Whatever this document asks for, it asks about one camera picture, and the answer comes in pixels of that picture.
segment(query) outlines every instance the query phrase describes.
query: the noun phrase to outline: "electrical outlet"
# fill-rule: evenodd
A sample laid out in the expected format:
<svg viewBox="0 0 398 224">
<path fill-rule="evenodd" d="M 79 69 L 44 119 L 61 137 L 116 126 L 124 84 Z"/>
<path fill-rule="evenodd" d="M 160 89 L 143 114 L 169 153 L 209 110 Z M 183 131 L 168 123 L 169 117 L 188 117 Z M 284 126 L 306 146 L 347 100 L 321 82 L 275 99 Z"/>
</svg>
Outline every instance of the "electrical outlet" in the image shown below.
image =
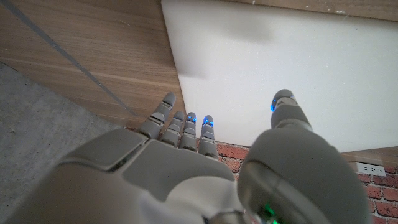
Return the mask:
<svg viewBox="0 0 398 224">
<path fill-rule="evenodd" d="M 371 164 L 363 164 L 360 162 L 356 163 L 357 171 L 362 174 L 370 174 L 370 175 L 378 175 L 381 177 L 386 176 L 386 171 L 384 171 L 384 167 L 371 165 Z"/>
</svg>

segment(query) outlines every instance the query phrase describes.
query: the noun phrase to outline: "wooden surface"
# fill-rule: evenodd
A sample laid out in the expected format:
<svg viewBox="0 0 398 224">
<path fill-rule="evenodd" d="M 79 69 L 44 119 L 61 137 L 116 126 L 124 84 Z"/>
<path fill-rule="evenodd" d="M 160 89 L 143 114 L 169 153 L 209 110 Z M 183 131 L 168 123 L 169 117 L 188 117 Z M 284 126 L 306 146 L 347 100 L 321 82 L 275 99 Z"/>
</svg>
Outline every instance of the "wooden surface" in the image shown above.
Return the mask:
<svg viewBox="0 0 398 224">
<path fill-rule="evenodd" d="M 11 2 L 136 116 L 2 7 L 4 63 L 119 124 L 136 127 L 170 91 L 185 112 L 160 1 Z"/>
<path fill-rule="evenodd" d="M 98 85 L 1 5 L 0 36 L 0 61 L 33 81 L 79 105 L 95 104 L 89 110 L 100 116 L 123 118 L 123 123 L 117 122 L 120 125 L 135 126 L 142 120 L 132 117 Z"/>
<path fill-rule="evenodd" d="M 225 0 L 248 4 L 398 21 L 398 1 L 391 0 Z"/>
<path fill-rule="evenodd" d="M 398 147 L 344 152 L 341 155 L 348 162 L 363 162 L 380 166 L 398 166 Z"/>
</svg>

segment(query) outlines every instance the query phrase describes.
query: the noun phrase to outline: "white panel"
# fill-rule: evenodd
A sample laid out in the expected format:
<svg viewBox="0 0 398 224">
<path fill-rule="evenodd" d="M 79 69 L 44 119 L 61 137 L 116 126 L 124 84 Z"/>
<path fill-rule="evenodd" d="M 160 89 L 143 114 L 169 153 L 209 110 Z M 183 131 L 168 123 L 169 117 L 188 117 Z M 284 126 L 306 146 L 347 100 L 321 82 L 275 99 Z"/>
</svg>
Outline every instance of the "white panel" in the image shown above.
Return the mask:
<svg viewBox="0 0 398 224">
<path fill-rule="evenodd" d="M 212 115 L 216 140 L 250 146 L 288 88 L 339 151 L 398 145 L 398 23 L 221 1 L 162 7 L 187 112 Z"/>
</svg>

